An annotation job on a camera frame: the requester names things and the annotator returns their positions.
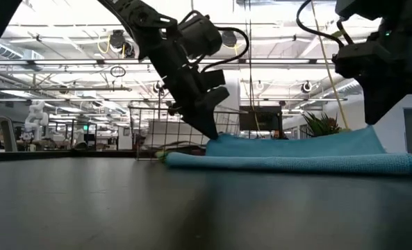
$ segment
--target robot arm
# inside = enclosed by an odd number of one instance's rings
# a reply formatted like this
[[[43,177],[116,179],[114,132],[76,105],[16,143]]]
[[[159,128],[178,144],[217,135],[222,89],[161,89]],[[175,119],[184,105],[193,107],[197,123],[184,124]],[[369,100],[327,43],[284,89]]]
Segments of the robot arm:
[[[135,40],[140,49],[139,60],[148,57],[169,90],[175,103],[172,113],[178,112],[182,120],[202,132],[210,139],[218,137],[213,119],[217,104],[229,93],[225,87],[222,70],[198,71],[197,64],[212,56],[222,46],[219,30],[241,33],[247,43],[247,36],[235,28],[217,28],[200,12],[192,11],[178,23],[164,16],[141,0],[98,0],[112,12]],[[248,50],[225,63],[242,57]]]
[[[362,86],[365,121],[375,124],[412,94],[412,0],[337,0],[336,12],[343,19],[382,18],[366,42],[345,45],[333,57],[336,72]]]

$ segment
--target wall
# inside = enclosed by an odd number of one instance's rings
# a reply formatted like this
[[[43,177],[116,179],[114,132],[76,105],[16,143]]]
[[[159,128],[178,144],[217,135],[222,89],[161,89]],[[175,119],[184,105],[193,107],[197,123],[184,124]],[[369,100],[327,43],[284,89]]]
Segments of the wall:
[[[363,102],[363,95],[348,96],[348,101],[342,102],[343,111],[346,116],[347,125],[351,130],[365,128],[365,105]],[[341,128],[345,128],[343,117],[340,113],[340,108],[336,101],[329,102],[324,106],[323,111],[330,117],[337,117],[337,123]]]
[[[406,130],[412,131],[412,118],[410,116],[409,121],[405,121],[404,113],[407,110],[412,110],[412,94],[399,101],[374,125],[377,137],[388,153],[408,152],[406,139],[412,133],[407,135]]]

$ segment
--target metal grid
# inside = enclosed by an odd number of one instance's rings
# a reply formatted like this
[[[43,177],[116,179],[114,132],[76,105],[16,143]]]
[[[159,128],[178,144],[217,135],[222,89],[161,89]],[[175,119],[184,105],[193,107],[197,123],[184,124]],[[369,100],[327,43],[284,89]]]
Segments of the metal grid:
[[[136,160],[157,160],[159,151],[206,148],[209,139],[183,122],[180,114],[170,115],[168,108],[129,108]],[[218,133],[239,135],[240,111],[218,106],[214,119]]]

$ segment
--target green plant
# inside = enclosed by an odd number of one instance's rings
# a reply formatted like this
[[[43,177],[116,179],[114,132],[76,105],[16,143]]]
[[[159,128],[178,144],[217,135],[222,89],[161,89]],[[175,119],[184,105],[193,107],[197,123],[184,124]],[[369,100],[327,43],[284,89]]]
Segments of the green plant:
[[[302,132],[313,138],[324,135],[333,135],[341,132],[341,128],[337,124],[337,117],[334,119],[332,117],[328,117],[325,113],[322,113],[322,118],[319,119],[317,116],[309,112],[307,115],[303,114],[303,117],[308,124],[308,132]]]

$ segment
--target black table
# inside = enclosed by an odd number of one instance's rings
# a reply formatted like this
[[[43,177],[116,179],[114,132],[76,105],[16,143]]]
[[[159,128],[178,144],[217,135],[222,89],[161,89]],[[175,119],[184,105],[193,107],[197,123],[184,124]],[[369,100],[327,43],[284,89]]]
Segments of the black table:
[[[412,249],[412,178],[0,162],[0,249]]]

